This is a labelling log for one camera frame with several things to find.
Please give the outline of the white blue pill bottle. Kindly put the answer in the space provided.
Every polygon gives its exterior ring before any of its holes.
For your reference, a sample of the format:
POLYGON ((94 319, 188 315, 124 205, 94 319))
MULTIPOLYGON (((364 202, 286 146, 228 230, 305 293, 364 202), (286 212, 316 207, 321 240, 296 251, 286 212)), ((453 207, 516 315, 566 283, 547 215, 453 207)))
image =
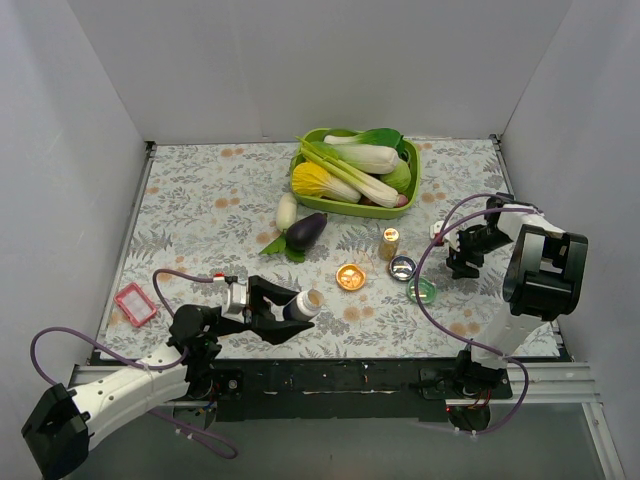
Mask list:
POLYGON ((325 298, 318 290, 302 291, 283 308, 283 319, 286 321, 311 321, 320 313, 324 303, 325 298))

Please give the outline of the yellow round pill case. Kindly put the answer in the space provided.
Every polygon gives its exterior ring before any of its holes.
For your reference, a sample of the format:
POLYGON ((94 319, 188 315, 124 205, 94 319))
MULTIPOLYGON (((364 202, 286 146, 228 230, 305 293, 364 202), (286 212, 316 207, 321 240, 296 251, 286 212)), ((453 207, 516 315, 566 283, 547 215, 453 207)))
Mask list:
POLYGON ((345 291, 357 291, 366 283, 366 273, 355 264, 345 264, 336 272, 336 282, 345 291))

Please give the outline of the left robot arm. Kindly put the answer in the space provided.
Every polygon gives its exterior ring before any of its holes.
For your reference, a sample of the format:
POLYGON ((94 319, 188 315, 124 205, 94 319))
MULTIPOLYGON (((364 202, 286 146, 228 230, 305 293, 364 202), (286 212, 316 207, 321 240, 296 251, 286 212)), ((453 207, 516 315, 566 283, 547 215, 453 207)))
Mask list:
POLYGON ((185 304, 172 314, 169 339, 146 358, 73 389, 52 382, 21 429, 43 478, 77 469, 111 433, 155 407, 187 396, 205 398, 215 386, 219 339, 250 331, 279 345, 312 328, 323 295, 280 287, 254 275, 241 283, 216 275, 227 296, 220 307, 185 304))

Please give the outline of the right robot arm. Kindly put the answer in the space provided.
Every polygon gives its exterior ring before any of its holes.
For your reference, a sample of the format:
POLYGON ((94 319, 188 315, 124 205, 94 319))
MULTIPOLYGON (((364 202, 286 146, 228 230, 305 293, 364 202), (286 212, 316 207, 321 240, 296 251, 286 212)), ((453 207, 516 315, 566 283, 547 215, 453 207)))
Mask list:
POLYGON ((513 244, 504 276, 504 304, 478 338, 456 357, 451 386, 464 397, 492 391, 506 379, 506 358, 544 322, 572 313, 581 293, 588 239, 549 223, 537 207, 506 193, 484 194, 482 225, 447 233, 452 278, 477 279, 484 257, 513 244))

